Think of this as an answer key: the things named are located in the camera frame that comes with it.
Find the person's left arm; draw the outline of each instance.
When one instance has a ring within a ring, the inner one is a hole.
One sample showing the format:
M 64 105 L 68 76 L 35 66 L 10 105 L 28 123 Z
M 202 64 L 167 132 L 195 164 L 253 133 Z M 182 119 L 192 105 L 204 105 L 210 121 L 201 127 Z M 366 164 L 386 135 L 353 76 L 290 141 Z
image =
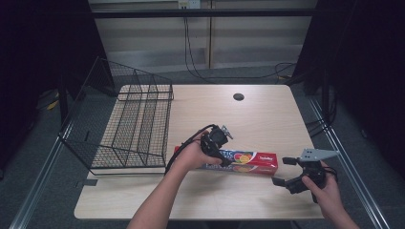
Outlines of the person's left arm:
M 187 173 L 205 163 L 222 163 L 220 159 L 202 152 L 201 136 L 196 136 L 195 141 L 182 150 L 166 176 L 135 212 L 127 228 L 166 228 L 176 194 Z

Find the metal wire divider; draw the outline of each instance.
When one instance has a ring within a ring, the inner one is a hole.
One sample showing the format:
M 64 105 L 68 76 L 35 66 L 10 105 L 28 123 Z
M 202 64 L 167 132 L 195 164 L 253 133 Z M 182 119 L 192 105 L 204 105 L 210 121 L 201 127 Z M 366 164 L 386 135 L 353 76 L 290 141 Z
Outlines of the metal wire divider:
M 170 79 L 98 58 L 59 136 L 95 175 L 165 167 L 173 98 Z

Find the person's left hand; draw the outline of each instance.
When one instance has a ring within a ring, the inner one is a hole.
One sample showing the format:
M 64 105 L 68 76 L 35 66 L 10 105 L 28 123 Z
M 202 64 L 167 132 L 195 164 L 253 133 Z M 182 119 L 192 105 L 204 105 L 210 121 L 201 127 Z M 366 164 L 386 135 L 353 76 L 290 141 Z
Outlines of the person's left hand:
M 194 141 L 186 146 L 174 161 L 172 167 L 182 169 L 186 172 L 202 167 L 204 164 L 221 164 L 222 160 L 216 157 L 208 156 L 202 151 L 202 135 L 208 134 L 204 131 L 194 137 Z

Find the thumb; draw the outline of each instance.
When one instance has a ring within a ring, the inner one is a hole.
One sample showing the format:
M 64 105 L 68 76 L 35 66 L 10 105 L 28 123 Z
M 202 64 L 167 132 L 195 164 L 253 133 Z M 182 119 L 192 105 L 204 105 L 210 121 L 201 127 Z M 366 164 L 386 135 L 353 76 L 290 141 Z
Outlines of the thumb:
M 219 158 L 213 157 L 213 156 L 207 156 L 205 158 L 205 163 L 207 164 L 221 164 L 223 161 Z
M 317 198 L 322 195 L 322 190 L 308 176 L 303 176 L 302 181 Z

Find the human hand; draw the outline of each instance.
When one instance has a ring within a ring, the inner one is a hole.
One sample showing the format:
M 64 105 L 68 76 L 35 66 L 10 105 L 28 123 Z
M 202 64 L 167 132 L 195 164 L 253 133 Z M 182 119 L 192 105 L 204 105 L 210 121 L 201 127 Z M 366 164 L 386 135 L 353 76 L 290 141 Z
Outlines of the human hand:
M 328 167 L 326 163 L 321 161 L 322 167 Z M 302 181 L 316 196 L 319 206 L 321 207 L 322 215 L 325 219 L 333 222 L 337 228 L 357 228 L 357 225 L 352 221 L 351 217 L 343 207 L 340 198 L 340 191 L 334 175 L 326 174 L 325 188 L 320 189 L 309 177 L 303 176 Z
M 201 148 L 202 135 L 208 134 L 204 131 L 194 137 L 193 142 L 187 145 L 173 163 L 173 169 L 181 169 L 188 172 L 202 167 L 204 164 L 221 164 L 222 160 L 216 157 L 208 156 L 203 153 Z

